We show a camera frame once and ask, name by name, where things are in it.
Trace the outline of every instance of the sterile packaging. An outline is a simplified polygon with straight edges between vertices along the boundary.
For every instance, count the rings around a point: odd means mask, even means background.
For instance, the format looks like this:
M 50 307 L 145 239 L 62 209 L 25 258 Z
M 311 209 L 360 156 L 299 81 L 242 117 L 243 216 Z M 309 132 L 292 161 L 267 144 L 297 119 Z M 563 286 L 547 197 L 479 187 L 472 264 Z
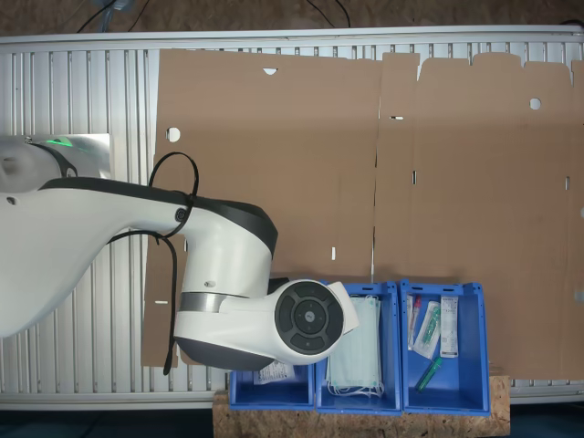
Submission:
M 410 298 L 413 301 L 413 296 L 408 295 L 408 306 L 410 305 Z M 412 317 L 408 315 L 408 349 L 413 349 L 413 339 L 414 331 L 416 329 L 416 323 L 418 322 L 418 316 L 420 315 L 420 307 L 422 306 L 422 300 L 420 296 L 416 297 L 415 303 L 412 307 Z
M 440 303 L 430 301 L 418 338 L 413 344 L 413 350 L 427 359 L 432 359 L 436 344 L 440 338 Z
M 254 385 L 265 385 L 272 381 L 294 379 L 294 366 L 274 360 L 260 371 L 254 371 Z
M 440 356 L 458 357 L 458 297 L 441 297 Z

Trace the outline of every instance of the black cable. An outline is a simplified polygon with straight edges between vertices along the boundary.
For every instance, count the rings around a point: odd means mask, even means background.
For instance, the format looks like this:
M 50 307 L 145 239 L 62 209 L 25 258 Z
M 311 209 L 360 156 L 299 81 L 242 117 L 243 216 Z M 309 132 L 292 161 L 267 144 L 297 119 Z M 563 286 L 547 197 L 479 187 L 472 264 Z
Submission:
M 107 8 L 109 8 L 114 3 L 116 3 L 116 0 L 111 0 L 111 2 L 109 2 L 107 5 L 103 6 L 98 12 L 96 12 L 94 15 L 92 15 L 91 18 L 88 21 L 86 21 L 85 23 L 83 23 L 83 26 L 79 28 L 79 30 L 77 31 L 77 33 L 80 34 L 81 31 L 83 29 L 85 29 L 85 26 L 87 26 L 89 23 L 91 23 L 96 16 L 98 16 L 99 14 L 101 14 L 103 11 L 105 11 Z
M 172 367 L 172 352 L 174 351 L 174 320 L 176 319 L 176 282 L 177 282 L 177 259 L 176 259 L 176 250 L 174 249 L 174 245 L 172 244 L 172 242 L 170 240 L 168 240 L 168 238 L 166 238 L 164 235 L 161 235 L 160 233 L 156 233 L 155 231 L 148 231 L 148 230 L 133 230 L 133 231 L 127 231 L 125 233 L 120 233 L 118 235 L 114 235 L 110 240 L 109 240 L 109 244 L 113 244 L 114 242 L 124 238 L 124 237 L 129 237 L 131 235 L 151 235 L 152 237 L 154 237 L 156 239 L 156 244 L 159 245 L 159 240 L 162 240 L 167 246 L 168 249 L 171 250 L 171 256 L 172 256 L 172 288 L 171 288 L 171 292 L 172 292 L 172 297 L 171 297 L 171 331 L 170 331 L 170 337 L 169 337 L 169 351 L 168 354 L 166 355 L 166 361 L 164 362 L 164 370 L 163 373 L 165 376 L 168 375 L 169 372 L 171 372 L 171 367 Z
M 349 18 L 349 13 L 347 12 L 347 9 L 345 9 L 345 6 L 343 6 L 343 4 L 339 0 L 335 0 L 335 2 L 337 2 L 337 4 L 340 6 L 340 8 L 345 13 L 345 16 L 347 17 L 347 24 L 350 27 L 350 18 Z
M 169 232 L 167 235 L 161 235 L 160 233 L 157 233 L 155 231 L 148 231 L 148 230 L 127 231 L 125 233 L 120 233 L 118 235 L 114 235 L 108 242 L 109 244 L 112 244 L 112 243 L 114 243 L 114 242 L 116 242 L 124 237 L 128 237 L 131 235 L 151 235 L 152 237 L 154 237 L 156 239 L 157 245 L 160 244 L 159 240 L 162 240 L 171 250 L 171 255 L 172 255 L 171 330 L 170 330 L 170 336 L 169 336 L 169 341 L 168 341 L 168 353 L 166 355 L 166 361 L 164 362 L 163 373 L 165 376 L 168 375 L 169 372 L 171 372 L 171 367 L 172 367 L 172 352 L 174 351 L 174 321 L 176 319 L 176 282 L 177 282 L 177 272 L 178 272 L 176 250 L 174 249 L 174 245 L 169 240 L 169 238 L 176 235 L 179 231 L 181 231 L 183 229 L 184 225 L 186 224 L 186 222 L 189 220 L 189 217 L 191 216 L 191 211 L 193 210 L 193 206 L 194 206 L 194 199 L 196 198 L 197 192 L 199 191 L 199 169 L 197 168 L 196 163 L 186 153 L 178 152 L 178 151 L 167 153 L 166 155 L 164 155 L 162 158 L 160 158 L 158 160 L 158 162 L 154 166 L 154 169 L 152 169 L 150 179 L 148 180 L 148 186 L 152 187 L 152 185 L 154 184 L 154 176 L 156 176 L 156 172 L 160 169 L 161 164 L 163 162 L 165 162 L 168 158 L 172 157 L 173 155 L 182 155 L 183 157 L 188 158 L 189 162 L 191 162 L 191 165 L 193 166 L 193 173 L 194 173 L 193 191 L 191 192 L 191 194 L 183 193 L 186 197 L 186 213 L 180 219 L 178 226 L 176 228 L 174 228 L 171 232 Z
M 320 14 L 321 14 L 321 15 L 322 15 L 322 16 L 325 18 L 325 20 L 327 20 L 327 23 L 329 23 L 331 26 L 335 27 L 335 25 L 333 25 L 332 23 L 330 23 L 330 20 L 327 18 L 327 16 L 325 16 L 325 13 L 324 13 L 324 12 L 322 12 L 320 9 L 318 9 L 318 8 L 317 8 L 317 6 L 316 6 L 314 3 L 312 3 L 310 0 L 307 0 L 307 2 L 308 2 L 308 3 L 309 3 L 311 6 L 312 6 L 312 7 L 314 7 L 314 8 L 315 8 L 317 11 L 319 11 L 319 12 L 320 12 Z
M 136 21 L 134 21 L 134 24 L 131 25 L 130 29 L 128 29 L 128 32 L 131 32 L 131 30 L 134 28 L 134 26 L 136 26 L 138 24 L 138 20 L 140 20 L 140 17 L 144 13 L 144 9 L 146 9 L 146 6 L 148 5 L 149 2 L 150 2 L 150 0 L 146 0 L 146 3 L 144 4 L 144 7 L 142 8 L 142 10 L 140 11 L 140 13 L 136 17 Z
M 184 224 L 186 224 L 186 221 L 189 220 L 189 216 L 191 216 L 191 211 L 193 210 L 194 198 L 197 197 L 197 192 L 199 192 L 199 169 L 197 168 L 196 163 L 186 153 L 177 152 L 177 151 L 167 153 L 166 155 L 164 155 L 162 158 L 160 158 L 158 160 L 158 162 L 154 166 L 154 169 L 152 169 L 150 179 L 148 180 L 148 186 L 152 187 L 152 185 L 154 184 L 154 176 L 156 176 L 156 172 L 161 167 L 161 164 L 164 161 L 166 161 L 167 158 L 170 158 L 173 155 L 182 155 L 183 157 L 186 157 L 189 159 L 189 161 L 191 162 L 191 165 L 193 167 L 194 183 L 193 183 L 193 191 L 191 192 L 190 195 L 187 196 L 187 203 L 188 204 L 186 205 L 186 214 L 184 215 L 184 218 L 181 220 L 179 225 L 176 228 L 174 228 L 170 233 L 168 233 L 165 237 L 172 237 L 172 236 L 176 235 L 179 231 L 181 231 L 181 229 L 184 227 Z
M 564 26 L 564 25 L 568 25 L 568 26 L 570 26 L 570 25 L 576 25 L 576 26 L 580 26 L 580 27 L 584 28 L 584 21 L 582 21 L 582 20 L 566 20 L 566 21 L 562 21 L 560 23 L 560 25 L 561 26 Z

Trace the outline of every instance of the floor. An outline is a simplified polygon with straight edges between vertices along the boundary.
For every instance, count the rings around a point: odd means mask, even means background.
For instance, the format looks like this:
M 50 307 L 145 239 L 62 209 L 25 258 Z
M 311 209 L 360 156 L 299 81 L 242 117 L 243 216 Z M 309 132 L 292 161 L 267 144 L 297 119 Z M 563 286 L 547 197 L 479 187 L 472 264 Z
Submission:
M 75 33 L 107 0 L 0 0 L 0 37 Z M 148 0 L 116 12 L 110 32 L 127 32 Z M 348 26 L 335 0 L 311 0 L 336 27 Z M 352 27 L 556 25 L 584 20 L 582 0 L 339 0 Z M 85 32 L 95 32 L 94 20 Z M 331 28 L 308 0 L 150 0 L 134 32 Z

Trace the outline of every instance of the green syringe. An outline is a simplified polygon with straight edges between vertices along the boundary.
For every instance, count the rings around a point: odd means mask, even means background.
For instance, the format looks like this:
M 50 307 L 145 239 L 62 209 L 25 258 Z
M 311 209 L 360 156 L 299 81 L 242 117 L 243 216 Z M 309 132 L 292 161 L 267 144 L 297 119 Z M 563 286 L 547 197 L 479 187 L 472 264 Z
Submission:
M 430 364 L 428 370 L 422 375 L 422 378 L 418 381 L 416 385 L 416 390 L 418 392 L 422 392 L 426 386 L 428 386 L 428 382 L 433 377 L 433 375 L 438 371 L 440 366 L 442 365 L 442 358 L 438 357 L 434 362 Z

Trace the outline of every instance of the slatted metal panel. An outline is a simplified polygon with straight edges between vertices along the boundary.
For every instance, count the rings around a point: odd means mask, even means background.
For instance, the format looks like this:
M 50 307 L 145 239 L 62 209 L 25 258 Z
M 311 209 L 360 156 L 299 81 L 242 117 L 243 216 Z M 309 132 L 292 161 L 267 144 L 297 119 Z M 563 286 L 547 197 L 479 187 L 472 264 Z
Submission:
M 496 26 L 0 38 L 0 135 L 111 134 L 113 178 L 145 184 L 156 129 L 159 49 L 381 59 L 384 52 L 521 62 L 583 59 L 578 27 Z M 0 340 L 0 409 L 210 407 L 222 370 L 140 364 L 146 238 L 98 255 L 45 320 Z M 584 400 L 584 381 L 512 381 L 513 402 Z

